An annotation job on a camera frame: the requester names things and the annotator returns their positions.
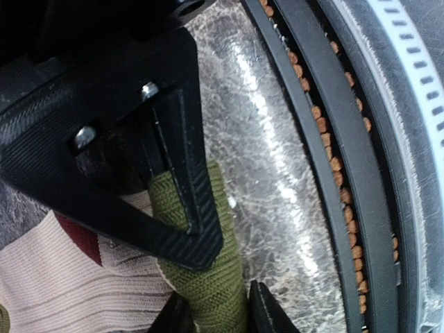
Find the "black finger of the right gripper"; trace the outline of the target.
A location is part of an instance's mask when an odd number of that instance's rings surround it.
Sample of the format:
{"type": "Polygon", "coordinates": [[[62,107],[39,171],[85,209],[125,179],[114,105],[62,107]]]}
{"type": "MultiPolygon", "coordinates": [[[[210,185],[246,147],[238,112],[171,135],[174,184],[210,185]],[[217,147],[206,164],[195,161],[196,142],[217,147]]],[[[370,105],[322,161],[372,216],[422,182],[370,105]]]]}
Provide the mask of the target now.
{"type": "Polygon", "coordinates": [[[116,34],[1,68],[1,179],[63,217],[202,271],[223,246],[194,38],[116,34]]]}

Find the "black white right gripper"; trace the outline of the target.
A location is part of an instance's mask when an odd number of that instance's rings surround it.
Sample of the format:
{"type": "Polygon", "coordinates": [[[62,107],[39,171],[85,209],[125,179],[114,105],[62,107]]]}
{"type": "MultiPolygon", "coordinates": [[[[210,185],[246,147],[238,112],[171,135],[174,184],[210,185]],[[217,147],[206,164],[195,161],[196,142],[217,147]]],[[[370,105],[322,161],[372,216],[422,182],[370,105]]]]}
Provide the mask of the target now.
{"type": "Polygon", "coordinates": [[[184,26],[212,1],[1,0],[1,64],[29,54],[46,60],[114,30],[138,40],[184,26]]]}

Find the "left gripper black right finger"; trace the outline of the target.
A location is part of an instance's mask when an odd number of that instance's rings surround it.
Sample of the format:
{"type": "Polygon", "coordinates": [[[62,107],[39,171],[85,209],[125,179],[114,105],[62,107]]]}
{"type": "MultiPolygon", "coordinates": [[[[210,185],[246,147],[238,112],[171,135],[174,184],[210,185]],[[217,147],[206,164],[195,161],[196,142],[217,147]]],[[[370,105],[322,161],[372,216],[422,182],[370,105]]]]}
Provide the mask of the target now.
{"type": "Polygon", "coordinates": [[[263,282],[251,282],[248,307],[248,332],[300,333],[263,282]]]}

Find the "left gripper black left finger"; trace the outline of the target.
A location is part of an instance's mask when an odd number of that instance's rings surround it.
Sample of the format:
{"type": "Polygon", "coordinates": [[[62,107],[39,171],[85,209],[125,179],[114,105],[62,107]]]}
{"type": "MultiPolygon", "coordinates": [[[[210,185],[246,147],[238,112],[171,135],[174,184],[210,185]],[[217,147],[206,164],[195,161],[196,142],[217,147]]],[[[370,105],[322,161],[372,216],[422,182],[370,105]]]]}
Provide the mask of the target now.
{"type": "Polygon", "coordinates": [[[148,330],[149,333],[192,333],[193,320],[187,300],[172,294],[148,330]]]}

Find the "cream olive striped sock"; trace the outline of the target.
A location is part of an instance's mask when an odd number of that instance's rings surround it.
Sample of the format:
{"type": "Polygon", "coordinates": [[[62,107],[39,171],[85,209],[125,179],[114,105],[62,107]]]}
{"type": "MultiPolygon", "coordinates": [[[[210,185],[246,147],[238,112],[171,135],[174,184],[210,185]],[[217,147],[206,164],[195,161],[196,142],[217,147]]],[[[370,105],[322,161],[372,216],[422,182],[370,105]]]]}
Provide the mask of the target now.
{"type": "Polygon", "coordinates": [[[193,272],[98,236],[49,212],[1,250],[2,332],[148,329],[174,293],[191,307],[193,332],[245,332],[248,301],[219,165],[207,165],[223,248],[193,272]]]}

